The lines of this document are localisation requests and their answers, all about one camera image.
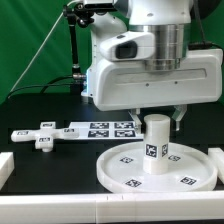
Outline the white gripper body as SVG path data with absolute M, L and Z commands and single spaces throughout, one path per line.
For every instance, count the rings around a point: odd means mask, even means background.
M 149 71 L 141 61 L 97 66 L 93 101 L 102 111 L 213 102 L 222 93 L 220 49 L 190 51 L 172 71 Z

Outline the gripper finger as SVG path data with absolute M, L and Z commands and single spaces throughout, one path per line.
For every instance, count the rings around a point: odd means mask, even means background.
M 133 122 L 134 122 L 134 129 L 137 133 L 142 132 L 142 121 L 140 120 L 140 109 L 131 109 L 129 111 L 129 115 L 131 116 Z
M 182 118 L 184 117 L 185 113 L 187 112 L 187 106 L 186 105 L 176 105 L 174 107 L 175 111 L 172 115 L 172 119 L 175 121 L 175 130 L 180 130 L 180 123 Z

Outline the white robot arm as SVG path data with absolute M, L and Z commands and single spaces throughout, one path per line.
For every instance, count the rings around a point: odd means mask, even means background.
M 129 109 L 137 132 L 142 108 L 213 102 L 222 92 L 220 49 L 188 48 L 196 0 L 83 0 L 93 14 L 88 97 L 102 111 Z

